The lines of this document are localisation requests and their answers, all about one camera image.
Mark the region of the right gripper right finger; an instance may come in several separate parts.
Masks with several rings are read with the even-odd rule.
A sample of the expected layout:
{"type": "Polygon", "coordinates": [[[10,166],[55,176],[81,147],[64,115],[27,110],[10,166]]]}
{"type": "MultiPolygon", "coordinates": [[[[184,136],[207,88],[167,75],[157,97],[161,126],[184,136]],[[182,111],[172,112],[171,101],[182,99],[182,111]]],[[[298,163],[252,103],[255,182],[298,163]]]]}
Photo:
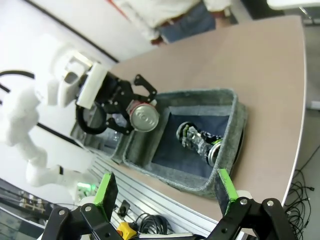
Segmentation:
{"type": "Polygon", "coordinates": [[[214,190],[222,218],[209,234],[210,240],[234,240],[242,229],[251,229],[259,240],[294,240],[295,233],[280,201],[261,203],[239,196],[226,169],[215,174],[214,190]]]}

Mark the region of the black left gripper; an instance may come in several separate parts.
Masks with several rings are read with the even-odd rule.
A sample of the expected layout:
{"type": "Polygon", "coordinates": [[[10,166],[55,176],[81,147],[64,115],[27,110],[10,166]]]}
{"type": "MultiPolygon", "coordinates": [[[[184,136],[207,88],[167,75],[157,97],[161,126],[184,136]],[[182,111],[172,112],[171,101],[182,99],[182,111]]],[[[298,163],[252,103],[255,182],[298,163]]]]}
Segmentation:
{"type": "Polygon", "coordinates": [[[98,111],[106,119],[106,126],[123,135],[129,135],[134,128],[125,118],[129,118],[129,105],[136,99],[144,103],[151,103],[157,90],[140,74],[135,76],[133,84],[143,87],[148,95],[134,94],[132,85],[127,80],[122,80],[107,72],[103,79],[95,104],[98,111]]]}

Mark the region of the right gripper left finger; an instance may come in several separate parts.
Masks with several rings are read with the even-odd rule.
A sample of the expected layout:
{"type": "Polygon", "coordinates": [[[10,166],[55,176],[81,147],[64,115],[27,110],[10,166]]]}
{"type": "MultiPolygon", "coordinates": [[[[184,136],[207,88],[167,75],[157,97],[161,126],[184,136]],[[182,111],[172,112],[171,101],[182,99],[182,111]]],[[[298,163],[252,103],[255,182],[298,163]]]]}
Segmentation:
{"type": "Polygon", "coordinates": [[[96,240],[119,240],[120,234],[110,223],[118,187],[114,173],[104,174],[94,200],[75,210],[56,207],[47,221],[48,240],[79,240],[93,235],[96,240]]]}

